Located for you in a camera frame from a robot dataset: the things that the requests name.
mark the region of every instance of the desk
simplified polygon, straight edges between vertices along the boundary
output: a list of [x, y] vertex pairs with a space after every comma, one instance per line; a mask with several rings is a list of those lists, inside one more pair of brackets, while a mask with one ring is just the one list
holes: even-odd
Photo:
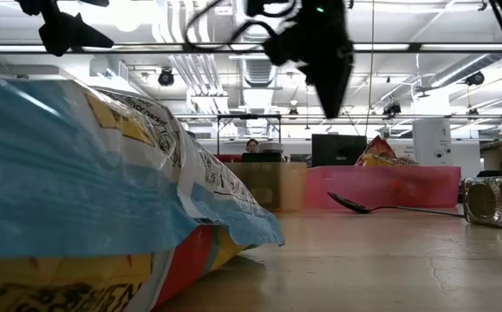
[[502, 230], [401, 211], [280, 221], [284, 247], [243, 252], [160, 311], [502, 311]]

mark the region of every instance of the brown box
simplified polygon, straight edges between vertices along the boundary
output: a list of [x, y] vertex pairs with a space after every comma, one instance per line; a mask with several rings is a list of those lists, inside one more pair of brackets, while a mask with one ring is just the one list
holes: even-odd
[[305, 163], [225, 163], [260, 205], [272, 212], [304, 208]]

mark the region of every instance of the pink bin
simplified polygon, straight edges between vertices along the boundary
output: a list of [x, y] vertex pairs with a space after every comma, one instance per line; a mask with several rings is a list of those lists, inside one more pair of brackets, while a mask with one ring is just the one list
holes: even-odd
[[454, 166], [323, 166], [308, 171], [307, 209], [341, 209], [327, 192], [373, 208], [404, 205], [448, 208], [457, 205], [460, 168]]

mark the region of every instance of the person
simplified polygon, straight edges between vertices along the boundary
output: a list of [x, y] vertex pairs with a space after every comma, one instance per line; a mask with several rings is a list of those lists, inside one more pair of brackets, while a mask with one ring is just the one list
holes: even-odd
[[254, 139], [248, 140], [246, 151], [248, 153], [258, 153], [258, 141]]

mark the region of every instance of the wooden table surface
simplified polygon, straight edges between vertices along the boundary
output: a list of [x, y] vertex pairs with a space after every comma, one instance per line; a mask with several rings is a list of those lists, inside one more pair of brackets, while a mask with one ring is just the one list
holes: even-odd
[[502, 230], [414, 212], [281, 215], [161, 311], [502, 311]]

